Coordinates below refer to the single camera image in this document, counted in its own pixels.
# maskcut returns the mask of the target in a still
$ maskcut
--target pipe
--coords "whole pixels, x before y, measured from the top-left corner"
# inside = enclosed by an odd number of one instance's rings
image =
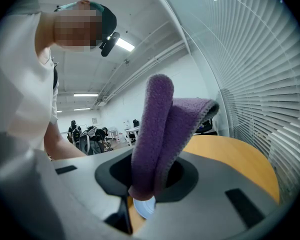
[[[167,0],[159,0],[159,2],[161,3],[161,5],[165,8],[165,10],[167,11],[167,13],[169,14],[172,22],[174,23],[177,31],[179,32],[179,34],[180,34],[180,36],[181,36],[181,38],[182,38],[182,40],[183,40],[183,42],[185,44],[186,50],[188,51],[189,54],[191,54],[190,48],[189,48],[189,44],[188,44],[188,41],[186,39],[186,35],[183,32],[182,27],[180,25],[180,22],[179,22],[177,16],[175,15],[174,11],[170,7],[168,1]]]
[[[166,24],[168,24],[170,21],[166,21],[165,23],[163,23],[161,26],[159,26],[155,31],[153,31],[151,34],[149,34],[144,40],[142,40],[142,42],[141,43],[139,43],[135,48],[134,48],[134,50],[136,50],[136,49],[138,49],[146,40],[148,40],[149,39],[149,37],[151,37],[155,32],[157,32],[159,29],[161,29],[163,26],[165,26]],[[103,94],[102,94],[102,92],[103,92],[103,90],[106,88],[106,86],[108,85],[108,83],[110,82],[110,80],[112,79],[112,77],[116,74],[116,72],[118,71],[118,69],[120,69],[120,67],[124,64],[125,62],[123,61],[117,68],[116,68],[116,70],[112,73],[112,75],[110,76],[110,78],[108,79],[108,81],[106,82],[106,84],[103,86],[103,88],[101,89],[101,91],[100,91],[100,93],[99,93],[99,99],[101,98],[101,97],[103,97]]]
[[[141,68],[139,68],[136,72],[134,72],[124,83],[122,83],[116,90],[114,90],[110,95],[108,95],[107,99],[105,100],[108,102],[110,99],[112,99],[115,95],[117,95],[119,92],[124,90],[126,87],[128,87],[132,82],[134,82],[137,78],[139,78],[143,73],[147,72],[149,69],[153,68],[158,63],[162,62],[172,54],[177,53],[181,49],[185,47],[183,41],[179,41],[173,45],[171,45],[169,48],[165,49],[163,52],[159,53],[155,57],[153,57],[151,60],[149,60],[146,64],[144,64]]]

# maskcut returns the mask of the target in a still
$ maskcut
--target desk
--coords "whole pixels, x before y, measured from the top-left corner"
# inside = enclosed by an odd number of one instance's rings
[[[110,134],[111,138],[114,140],[116,139],[116,136],[118,135],[118,132],[116,129],[112,129],[112,130],[109,129],[108,133]]]
[[[129,137],[129,133],[134,133],[134,136],[135,136],[135,141],[137,141],[138,139],[138,135],[137,135],[137,132],[140,130],[140,126],[137,126],[137,127],[134,127],[134,128],[131,128],[131,129],[128,129],[128,130],[125,130],[126,132],[126,140],[129,142],[130,146],[132,146],[132,143],[131,143],[131,139]]]
[[[197,156],[227,164],[265,190],[277,203],[280,200],[279,185],[275,171],[267,158],[253,146],[229,137],[195,135],[183,149]],[[133,232],[144,223],[144,219],[129,207]]]

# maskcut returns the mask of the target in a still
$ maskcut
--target white wall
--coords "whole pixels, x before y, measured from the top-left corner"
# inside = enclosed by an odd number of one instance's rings
[[[171,78],[175,98],[210,98],[193,58],[182,50],[150,69],[100,109],[101,121],[107,128],[116,127],[123,133],[125,120],[129,120],[131,127],[134,119],[141,122],[146,83],[152,74]]]
[[[61,133],[68,132],[68,129],[71,125],[71,121],[75,120],[76,124],[79,126],[92,126],[92,118],[97,118],[97,126],[100,128],[102,122],[100,120],[100,113],[96,110],[82,110],[82,111],[73,111],[73,112],[62,112],[58,113],[58,126]]]

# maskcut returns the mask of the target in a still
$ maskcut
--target black chair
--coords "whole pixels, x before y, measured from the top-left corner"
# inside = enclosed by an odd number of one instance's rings
[[[196,134],[201,134],[201,135],[218,135],[216,131],[211,131],[208,132],[210,130],[213,129],[213,125],[212,125],[212,119],[210,119],[210,121],[206,121],[203,123],[203,127],[198,128],[195,133]]]

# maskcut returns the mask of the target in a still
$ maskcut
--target black slot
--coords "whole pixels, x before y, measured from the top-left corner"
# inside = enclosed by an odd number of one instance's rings
[[[225,194],[248,229],[265,218],[265,216],[240,189],[231,189],[226,191]]]
[[[131,186],[131,154],[122,154],[99,165],[94,177],[108,194],[125,198]]]
[[[169,170],[166,188],[155,196],[156,203],[178,202],[197,185],[199,172],[190,162],[178,157]]]
[[[129,235],[133,233],[126,198],[121,199],[118,212],[111,214],[104,222]]]
[[[65,173],[74,171],[76,169],[78,169],[78,168],[75,167],[74,165],[69,165],[69,166],[66,166],[66,167],[55,169],[55,172],[56,172],[56,174],[60,175],[60,174],[65,174]]]

